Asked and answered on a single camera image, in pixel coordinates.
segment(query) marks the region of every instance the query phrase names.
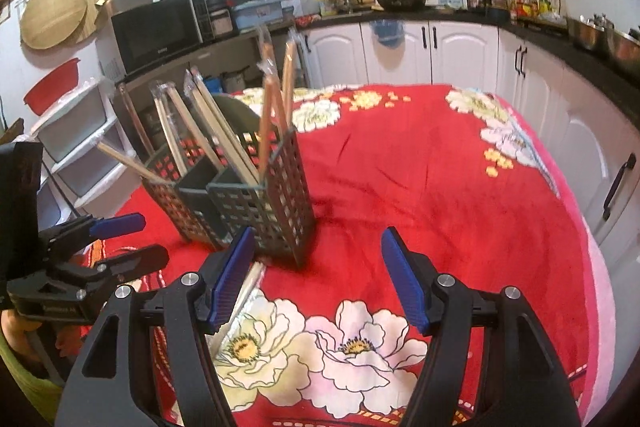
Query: microwave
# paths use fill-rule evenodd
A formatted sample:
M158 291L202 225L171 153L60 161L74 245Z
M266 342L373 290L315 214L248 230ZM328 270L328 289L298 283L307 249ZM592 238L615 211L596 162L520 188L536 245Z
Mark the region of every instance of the microwave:
M109 17L95 47L104 76L119 82L213 39L205 0L159 0Z

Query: pink tablecloth edge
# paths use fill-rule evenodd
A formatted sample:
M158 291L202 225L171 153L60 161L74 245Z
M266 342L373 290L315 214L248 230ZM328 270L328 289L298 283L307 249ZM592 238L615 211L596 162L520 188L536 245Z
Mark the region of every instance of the pink tablecloth edge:
M591 230L585 222L574 194L556 165L555 160L548 153L532 128L524 121L517 111L500 99L504 107L510 109L518 124L529 135L536 151L544 162L549 174L553 177L560 192L561 201L571 216L575 228L580 233L580 245L584 256L584 294L586 299L587 320L589 325L589 356L587 357L587 371L584 382L584 392L580 399L578 411L582 425L596 415L607 401L609 384L613 373L613 356L616 346L616 305L613 299L613 289L607 271L604 257L596 244Z

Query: red tablecloth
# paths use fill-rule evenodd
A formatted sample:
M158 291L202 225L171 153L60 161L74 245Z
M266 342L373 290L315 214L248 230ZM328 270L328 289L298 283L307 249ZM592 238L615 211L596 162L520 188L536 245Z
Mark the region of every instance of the red tablecloth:
M408 327L383 264L380 237L390 225L469 287L520 288L573 378L576 399L584 392L590 401L598 355L597 314L587 311L595 308L590 255L599 252L564 178L519 117L450 86L296 94L308 99L294 123L317 233L303 270L268 268L216 357L238 424L399 422L428 339ZM259 104L260 96L249 90L242 99ZM147 281L152 287L197 269L206 249L182 244L143 192L122 211L141 206L145 232L111 240L109 250L167 245L170 264ZM162 354L156 362L167 406ZM478 333L458 421L472 414L480 363ZM584 416L584 403L580 409Z

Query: person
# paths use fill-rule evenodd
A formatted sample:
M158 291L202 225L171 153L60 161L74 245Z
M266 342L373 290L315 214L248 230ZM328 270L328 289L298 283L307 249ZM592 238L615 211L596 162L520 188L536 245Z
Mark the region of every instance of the person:
M41 323L20 317L15 310L3 310L0 319L0 357L29 402L53 425L62 388L47 379L47 372L27 339L27 333L38 329ZM58 332L56 349L61 357L77 355L81 345L80 327L65 326Z

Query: green shirt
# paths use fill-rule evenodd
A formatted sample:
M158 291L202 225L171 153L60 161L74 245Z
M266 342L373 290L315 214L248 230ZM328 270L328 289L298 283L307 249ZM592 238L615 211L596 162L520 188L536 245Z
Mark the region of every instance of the green shirt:
M56 418L56 411L60 403L62 388L56 386L50 380L43 380L33 376L15 358L14 352L7 344L0 328L0 357L4 365L14 377L24 396L31 402L43 418L53 425Z

